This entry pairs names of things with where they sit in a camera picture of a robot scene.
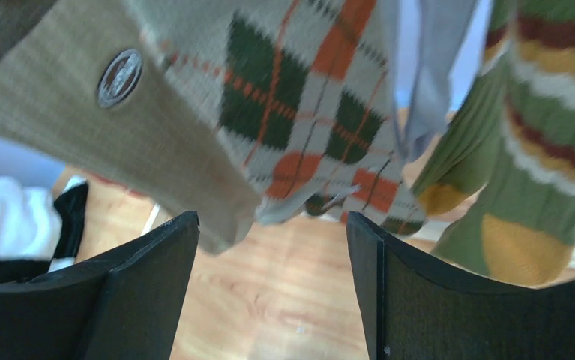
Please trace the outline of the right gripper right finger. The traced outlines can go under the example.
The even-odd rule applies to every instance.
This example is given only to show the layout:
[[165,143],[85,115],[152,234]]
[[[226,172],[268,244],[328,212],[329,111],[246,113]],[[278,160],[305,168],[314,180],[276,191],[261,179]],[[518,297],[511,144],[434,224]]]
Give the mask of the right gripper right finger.
[[575,359],[575,280],[540,289],[491,280],[357,212],[346,235],[371,359]]

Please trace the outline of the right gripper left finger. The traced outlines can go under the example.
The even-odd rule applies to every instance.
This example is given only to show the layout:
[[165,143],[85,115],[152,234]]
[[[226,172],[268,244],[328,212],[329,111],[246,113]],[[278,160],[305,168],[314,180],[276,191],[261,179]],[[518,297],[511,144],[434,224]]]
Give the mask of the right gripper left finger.
[[168,359],[198,240],[187,211],[75,265],[0,283],[0,359]]

